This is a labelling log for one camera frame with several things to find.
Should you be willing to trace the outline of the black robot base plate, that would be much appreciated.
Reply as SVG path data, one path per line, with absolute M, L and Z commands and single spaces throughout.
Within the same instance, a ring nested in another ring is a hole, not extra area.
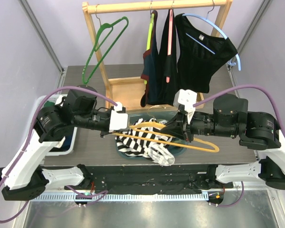
M 109 194 L 154 195 L 197 194 L 202 190 L 231 189 L 233 184 L 221 184 L 214 176 L 215 165 L 177 164 L 88 166 L 92 178 L 86 186 L 75 190 L 107 190 Z

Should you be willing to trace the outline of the navy maroon-trim tank top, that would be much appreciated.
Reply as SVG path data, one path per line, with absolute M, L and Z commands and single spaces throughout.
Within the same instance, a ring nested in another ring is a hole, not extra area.
M 145 91 L 141 97 L 140 105 L 145 107 L 146 105 L 155 105 L 159 97 L 159 83 L 157 82 L 157 74 L 159 72 L 159 62 L 158 62 L 158 49 L 156 41 L 156 23 L 158 12 L 156 10 L 152 11 L 154 16 L 154 24 L 151 33 L 150 48 L 146 50 L 143 54 L 143 71 L 141 74 L 141 79 L 147 81 L 145 85 Z

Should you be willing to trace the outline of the striped tank top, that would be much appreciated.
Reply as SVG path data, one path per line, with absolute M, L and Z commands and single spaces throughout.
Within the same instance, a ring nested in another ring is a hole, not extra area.
M 147 126 L 138 131 L 130 129 L 123 132 L 125 137 L 115 137 L 117 149 L 127 157 L 143 157 L 161 166 L 171 166 L 175 163 L 175 157 L 166 142 L 172 142 L 174 138 L 155 134 L 159 130 L 158 127 Z

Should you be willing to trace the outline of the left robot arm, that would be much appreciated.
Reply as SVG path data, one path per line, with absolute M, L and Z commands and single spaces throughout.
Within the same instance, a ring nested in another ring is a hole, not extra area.
M 54 106 L 43 104 L 59 90 L 45 96 L 37 106 L 28 136 L 14 159 L 0 168 L 1 193 L 8 201 L 29 201 L 46 190 L 64 186 L 88 189 L 93 181 L 86 166 L 47 170 L 40 163 L 54 147 L 60 147 L 75 128 L 100 132 L 100 136 L 128 130 L 126 108 L 90 86 L 65 86 L 66 96 Z

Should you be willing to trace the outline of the neon yellow hanger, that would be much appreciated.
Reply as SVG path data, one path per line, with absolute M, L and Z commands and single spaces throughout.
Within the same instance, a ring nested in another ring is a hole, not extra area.
M 155 14 L 151 13 L 151 17 L 150 17 L 150 24 L 149 24 L 149 30 L 148 30 L 148 37 L 147 37 L 147 47 L 146 47 L 146 58 L 145 60 L 147 61 L 146 63 L 148 64 L 150 62 L 150 55 L 152 52 L 152 33 L 153 33 L 153 26 L 154 26 L 154 18 L 155 18 Z

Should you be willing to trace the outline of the green tank top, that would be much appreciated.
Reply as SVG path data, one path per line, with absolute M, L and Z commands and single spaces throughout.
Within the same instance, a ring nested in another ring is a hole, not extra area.
M 168 120 L 165 120 L 165 119 L 157 119 L 156 122 L 160 123 L 160 124 L 163 124 L 163 125 L 166 125 L 168 123 Z

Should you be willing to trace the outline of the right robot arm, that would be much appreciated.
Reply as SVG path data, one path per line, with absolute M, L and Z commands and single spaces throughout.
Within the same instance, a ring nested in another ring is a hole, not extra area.
M 259 161 L 216 164 L 208 167 L 205 182 L 209 187 L 235 181 L 257 181 L 285 190 L 285 136 L 280 123 L 269 113 L 251 112 L 248 100 L 232 94 L 215 98 L 213 112 L 195 112 L 189 121 L 184 106 L 160 132 L 191 142 L 195 135 L 239 138 L 239 145 L 263 153 Z

